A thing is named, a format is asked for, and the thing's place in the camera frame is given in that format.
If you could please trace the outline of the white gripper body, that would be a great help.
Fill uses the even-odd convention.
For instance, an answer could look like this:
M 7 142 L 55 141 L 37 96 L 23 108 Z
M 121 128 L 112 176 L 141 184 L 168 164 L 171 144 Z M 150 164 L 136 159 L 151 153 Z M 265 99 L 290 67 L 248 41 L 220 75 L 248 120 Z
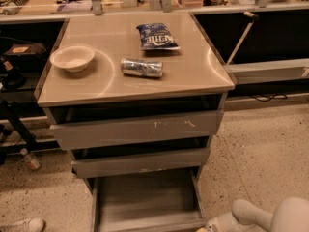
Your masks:
M 258 232 L 258 227 L 254 224 L 243 225 L 237 221 L 231 212 L 227 212 L 218 217 L 208 220 L 207 232 Z

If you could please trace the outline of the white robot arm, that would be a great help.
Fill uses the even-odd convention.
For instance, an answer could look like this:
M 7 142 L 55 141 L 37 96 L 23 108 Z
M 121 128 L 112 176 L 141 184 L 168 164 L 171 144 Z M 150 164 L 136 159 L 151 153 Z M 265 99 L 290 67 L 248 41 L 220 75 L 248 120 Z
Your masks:
M 196 232 L 309 232 L 309 201 L 290 197 L 270 213 L 237 199 L 230 212 L 210 219 Z

